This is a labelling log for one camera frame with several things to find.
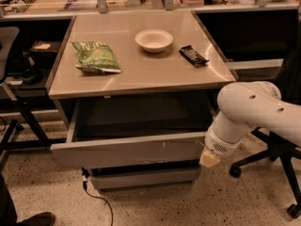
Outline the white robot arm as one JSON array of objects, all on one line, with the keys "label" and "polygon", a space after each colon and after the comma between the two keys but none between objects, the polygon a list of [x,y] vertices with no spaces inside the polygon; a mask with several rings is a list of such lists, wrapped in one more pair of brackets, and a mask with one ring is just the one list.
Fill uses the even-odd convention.
[{"label": "white robot arm", "polygon": [[301,106],[281,100],[270,82],[235,82],[217,95],[219,112],[205,135],[200,165],[217,165],[231,155],[241,139],[260,127],[301,146]]}]

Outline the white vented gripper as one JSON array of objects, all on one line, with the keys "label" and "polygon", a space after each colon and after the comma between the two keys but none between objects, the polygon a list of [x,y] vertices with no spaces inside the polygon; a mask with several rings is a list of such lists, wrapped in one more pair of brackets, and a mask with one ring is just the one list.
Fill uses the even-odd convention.
[{"label": "white vented gripper", "polygon": [[200,165],[207,169],[216,166],[220,163],[219,156],[229,156],[237,149],[239,140],[240,137],[235,133],[210,126],[205,136],[205,145],[208,150],[204,149],[201,153]]}]

